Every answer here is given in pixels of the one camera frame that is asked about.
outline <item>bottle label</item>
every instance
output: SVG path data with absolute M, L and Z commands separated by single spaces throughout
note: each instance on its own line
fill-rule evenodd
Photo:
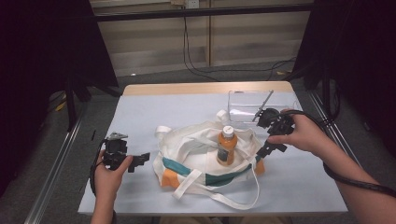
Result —
M 219 148 L 219 150 L 218 150 L 218 158 L 219 158 L 219 160 L 221 160 L 221 161 L 227 161 L 227 158 L 228 158 L 228 151 L 227 150 L 225 150 L 224 148 Z

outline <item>white bag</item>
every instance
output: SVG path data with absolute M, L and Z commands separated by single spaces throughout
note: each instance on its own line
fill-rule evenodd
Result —
M 246 210 L 254 206 L 260 195 L 256 175 L 264 173 L 262 158 L 256 155 L 262 143 L 252 130 L 237 130 L 234 162 L 222 166 L 217 162 L 218 136 L 224 127 L 221 122 L 207 121 L 185 128 L 171 130 L 160 126 L 160 152 L 154 160 L 154 172 L 162 187 L 172 186 L 173 196 L 180 199 L 185 193 L 204 194 L 221 203 Z M 237 203 L 213 190 L 254 177 L 257 196 L 252 203 Z

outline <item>orange object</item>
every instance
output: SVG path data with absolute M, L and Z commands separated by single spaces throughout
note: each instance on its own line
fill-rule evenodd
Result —
M 180 183 L 178 182 L 177 173 L 175 171 L 165 169 L 163 172 L 161 187 L 172 186 L 177 189 L 179 185 Z
M 259 162 L 257 162 L 256 169 L 254 169 L 254 172 L 256 175 L 262 175 L 265 172 L 265 167 L 264 167 L 264 162 L 262 161 L 262 158 L 260 159 Z
M 237 136 L 233 133 L 233 127 L 225 126 L 219 134 L 218 162 L 228 166 L 233 164 L 233 154 L 238 142 Z

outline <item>wall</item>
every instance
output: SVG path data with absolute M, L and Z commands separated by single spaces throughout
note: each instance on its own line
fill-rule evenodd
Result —
M 96 14 L 178 8 L 169 0 L 91 2 Z M 201 0 L 200 7 L 310 2 Z M 187 18 L 191 61 L 195 67 L 205 67 L 287 60 L 298 53 L 308 17 L 309 12 L 290 12 Z M 99 27 L 118 77 L 185 69 L 183 18 L 100 22 Z

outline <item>metal rod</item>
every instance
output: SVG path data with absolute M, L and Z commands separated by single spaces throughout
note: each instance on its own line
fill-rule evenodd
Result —
M 182 17 L 203 17 L 203 16 L 221 16 L 221 15 L 239 15 L 239 14 L 259 14 L 259 13 L 277 13 L 277 12 L 297 12 L 311 11 L 316 8 L 340 7 L 338 2 L 329 3 L 307 3 L 291 5 L 272 5 L 262 7 L 212 7 L 212 8 L 193 8 L 193 9 L 175 9 L 161 11 L 145 11 L 131 13 L 114 13 L 114 14 L 97 14 L 91 17 L 73 17 L 64 18 L 66 21 L 135 21 L 148 19 L 164 18 L 182 18 Z
M 267 98 L 262 102 L 262 106 L 259 107 L 259 110 L 256 112 L 256 114 L 254 115 L 254 118 L 252 120 L 252 122 L 254 122 L 256 120 L 256 118 L 260 115 L 260 113 L 262 112 L 262 109 L 264 108 L 265 104 L 267 104 L 268 100 L 270 99 L 272 93 L 274 93 L 274 91 L 270 91 L 270 94 L 267 96 Z
M 321 118 L 324 120 L 327 119 L 328 117 L 326 111 L 323 108 L 323 103 L 321 102 L 318 94 L 314 91 L 309 91 L 308 94 L 312 102 L 314 103 L 315 108 L 319 112 Z M 361 167 L 361 163 L 358 161 L 358 158 L 356 157 L 355 153 L 353 153 L 352 148 L 350 147 L 349 143 L 342 135 L 341 131 L 338 129 L 338 126 L 334 123 L 334 121 L 332 121 L 327 125 L 327 129 L 332 135 L 332 139 L 335 141 L 335 143 L 340 148 L 342 148 L 345 151 L 345 153 Z
M 78 120 L 71 132 L 67 133 L 66 138 L 64 139 L 64 143 L 62 144 L 62 147 L 58 153 L 58 157 L 56 158 L 55 163 L 53 163 L 49 175 L 47 176 L 47 180 L 44 183 L 42 189 L 40 190 L 39 195 L 35 199 L 35 203 L 31 208 L 28 217 L 24 221 L 25 224 L 40 223 L 41 218 L 43 217 L 44 212 L 47 208 L 47 205 L 50 202 L 52 192 L 55 189 L 56 181 L 58 180 L 62 168 L 64 167 L 67 155 L 71 150 L 71 146 L 73 145 L 74 140 L 76 139 L 78 129 L 81 124 L 81 119 L 84 117 L 86 110 L 87 105 L 83 104 Z

